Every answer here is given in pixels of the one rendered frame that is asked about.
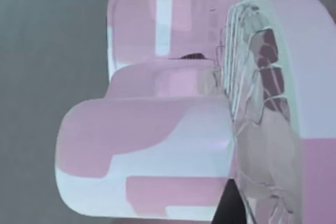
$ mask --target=gray surface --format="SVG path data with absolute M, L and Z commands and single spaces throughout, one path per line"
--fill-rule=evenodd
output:
M 107 87 L 107 0 L 0 0 L 0 223 L 109 223 L 61 201 L 64 114 Z

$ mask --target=gray wall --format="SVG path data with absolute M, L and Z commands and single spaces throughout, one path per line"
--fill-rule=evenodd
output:
M 107 0 L 0 0 L 0 223 L 108 223 L 61 201 L 57 132 L 107 84 Z

